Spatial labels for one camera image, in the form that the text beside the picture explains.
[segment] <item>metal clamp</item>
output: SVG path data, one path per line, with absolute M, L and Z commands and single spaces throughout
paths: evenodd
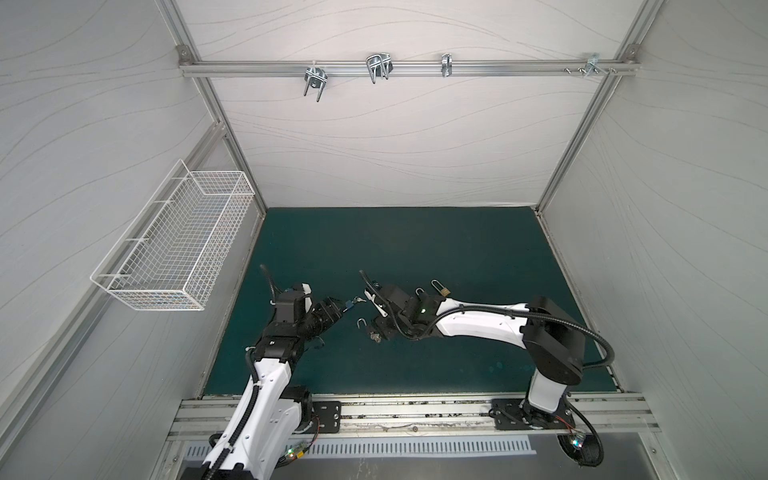
M 392 58 L 388 53 L 375 53 L 366 58 L 366 67 L 374 84 L 377 76 L 389 80 L 389 72 L 392 71 Z
M 310 90 L 310 87 L 318 88 L 316 101 L 320 101 L 320 95 L 323 94 L 323 89 L 328 82 L 328 75 L 326 75 L 326 72 L 322 68 L 309 67 L 306 72 L 304 72 L 304 80 L 306 80 L 304 96 L 306 97 L 306 93 Z
M 605 70 L 604 68 L 598 67 L 598 61 L 600 60 L 600 55 L 594 53 L 590 55 L 589 59 L 587 60 L 587 64 L 583 68 L 579 68 L 578 70 L 581 72 L 581 76 L 586 78 L 592 74 L 608 74 L 609 72 Z
M 442 67 L 442 76 L 450 77 L 453 74 L 453 56 L 449 53 L 442 54 L 442 61 L 440 62 Z

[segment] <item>white wire basket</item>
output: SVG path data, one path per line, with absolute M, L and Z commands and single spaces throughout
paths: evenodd
M 179 163 L 174 171 L 185 174 L 171 172 L 155 192 L 170 191 L 167 198 L 147 203 L 91 275 L 134 310 L 202 310 L 253 199 L 241 171 L 190 171 Z M 141 219 L 146 227 L 134 236 Z

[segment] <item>black cable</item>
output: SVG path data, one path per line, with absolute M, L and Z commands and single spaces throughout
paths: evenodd
M 219 468 L 221 468 L 221 464 L 224 463 L 224 459 L 227 457 L 227 455 L 230 454 L 229 449 L 224 449 L 219 454 L 219 457 L 216 459 L 214 464 L 208 469 L 207 472 L 205 472 L 205 476 L 203 477 L 203 480 L 211 480 L 214 475 L 216 475 L 216 472 L 219 471 Z
M 320 434 L 320 425 L 319 425 L 320 419 L 316 416 L 312 418 L 318 424 L 317 429 L 315 430 L 315 435 L 312 436 L 312 441 L 301 450 L 302 455 L 307 453 L 310 450 L 310 448 L 312 448 L 312 445 L 314 445 L 315 441 L 317 440 L 317 436 Z M 294 456 L 292 459 L 289 460 L 288 458 L 286 458 L 285 455 L 283 455 L 279 459 L 277 459 L 277 464 L 275 465 L 275 468 L 282 468 L 286 465 L 290 465 L 291 463 L 295 462 L 298 459 L 299 459 L 298 456 Z
M 402 328 L 400 328 L 400 323 L 398 322 L 397 315 L 395 315 L 395 312 L 392 311 L 392 306 L 389 305 L 389 301 L 383 296 L 381 296 L 381 294 L 379 293 L 379 289 L 373 286 L 373 282 L 371 282 L 371 279 L 368 278 L 365 270 L 360 270 L 360 276 L 362 277 L 362 281 L 365 282 L 366 286 L 368 287 L 368 290 L 371 291 L 371 294 L 377 296 L 379 300 L 381 300 L 381 302 L 384 304 L 384 308 L 386 312 L 392 316 L 392 321 L 395 323 L 395 327 L 397 328 L 397 331 L 400 332 L 400 335 L 404 336 L 408 340 L 420 339 L 421 335 L 423 335 L 426 332 L 426 330 L 425 332 L 422 332 L 421 334 L 416 334 L 415 336 L 406 335 L 406 333 L 402 331 Z
M 556 316 L 546 315 L 544 313 L 526 312 L 522 310 L 509 310 L 509 309 L 499 308 L 497 306 L 464 305 L 464 306 L 452 308 L 450 310 L 446 310 L 445 312 L 437 315 L 435 319 L 429 323 L 427 328 L 418 336 L 418 338 L 420 339 L 423 336 L 425 336 L 427 332 L 429 332 L 432 328 L 435 327 L 435 325 L 437 325 L 437 322 L 446 318 L 448 315 L 453 315 L 454 313 L 461 313 L 461 312 L 498 313 L 498 314 L 506 315 L 510 317 L 521 316 L 523 318 L 543 320 L 545 322 L 564 325 L 574 330 L 577 330 L 578 332 L 581 332 L 586 336 L 590 336 L 592 339 L 594 339 L 595 342 L 599 343 L 600 346 L 603 347 L 603 349 L 605 350 L 604 359 L 598 360 L 597 362 L 585 363 L 581 367 L 582 369 L 593 369 L 599 366 L 609 366 L 614 361 L 615 353 L 614 353 L 614 348 L 611 346 L 611 344 L 608 343 L 608 341 L 604 339 L 602 336 L 600 336 L 600 334 L 593 332 L 592 330 L 588 329 L 585 326 L 579 325 L 578 323 L 574 323 L 570 320 L 558 318 Z
M 214 433 L 213 435 L 208 437 L 208 445 L 210 445 L 212 449 L 215 448 L 220 438 L 221 438 L 221 432 Z
M 587 466 L 587 467 L 596 467 L 596 466 L 600 465 L 603 462 L 603 458 L 605 457 L 605 450 L 603 450 L 603 442 L 600 440 L 600 436 L 594 430 L 594 427 L 589 422 L 589 420 L 587 420 L 587 417 L 585 417 L 583 413 L 579 412 L 578 409 L 576 409 L 576 407 L 574 407 L 573 404 L 570 403 L 567 398 L 563 397 L 563 403 L 565 404 L 565 406 L 567 408 L 569 408 L 573 413 L 575 413 L 576 416 L 578 418 L 580 418 L 582 422 L 584 422 L 584 424 L 587 426 L 587 428 L 589 428 L 589 431 L 592 433 L 592 435 L 594 436 L 595 441 L 598 444 L 598 457 L 597 457 L 597 459 L 594 460 L 593 462 L 579 462 L 579 465 L 583 465 L 583 466 Z
M 277 296 L 280 295 L 283 291 L 277 288 L 277 285 L 275 285 L 275 280 L 273 280 L 270 271 L 266 268 L 266 265 L 262 263 L 259 265 L 259 267 L 266 277 L 266 282 L 270 285 L 270 295 L 272 296 L 272 304 L 274 304 L 277 301 Z
M 259 386 L 257 383 L 259 382 L 259 373 L 256 371 L 256 365 L 253 363 L 253 358 L 251 357 L 251 353 L 253 352 L 252 348 L 249 348 L 248 351 L 245 352 L 245 360 L 248 362 L 248 367 L 250 369 L 250 378 L 253 380 L 253 388 L 251 389 L 250 398 L 248 399 L 248 405 L 245 408 L 245 412 L 243 412 L 243 416 L 240 417 L 240 421 L 237 423 L 237 427 L 235 427 L 234 432 L 232 432 L 232 436 L 230 436 L 227 439 L 227 442 L 230 444 L 230 447 L 235 446 L 235 442 L 240 437 L 240 434 L 243 433 L 243 429 L 245 429 L 245 424 L 248 423 L 248 418 L 250 418 L 251 412 L 253 412 L 253 407 L 256 405 L 256 400 L 259 397 Z M 216 475 L 216 472 L 219 471 L 219 468 L 224 462 L 224 459 L 229 455 L 231 452 L 230 449 L 223 449 L 221 453 L 219 454 L 219 457 L 216 459 L 214 464 L 208 469 L 205 476 L 203 477 L 203 480 L 211 480 L 214 475 Z

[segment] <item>teal mat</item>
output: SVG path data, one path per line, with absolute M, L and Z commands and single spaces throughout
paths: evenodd
M 270 295 L 259 264 L 279 288 L 308 283 L 316 299 L 363 295 L 358 270 L 381 284 L 412 292 L 442 281 L 451 297 L 473 303 L 520 303 L 543 295 L 582 322 L 530 208 L 272 208 L 266 216 L 206 394 L 237 394 L 248 379 L 244 349 L 270 318 Z M 314 393 L 515 392 L 528 389 L 528 354 L 472 337 L 395 339 L 374 343 L 360 303 L 307 351 L 291 382 Z M 588 342 L 586 360 L 599 358 Z M 606 369 L 588 370 L 576 388 L 614 391 Z

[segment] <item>padlock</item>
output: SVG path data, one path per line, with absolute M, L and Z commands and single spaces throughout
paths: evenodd
M 440 295 L 448 296 L 451 294 L 451 290 L 445 288 L 445 285 L 440 283 L 439 280 L 433 280 L 432 286 L 435 287 L 435 290 L 437 290 Z

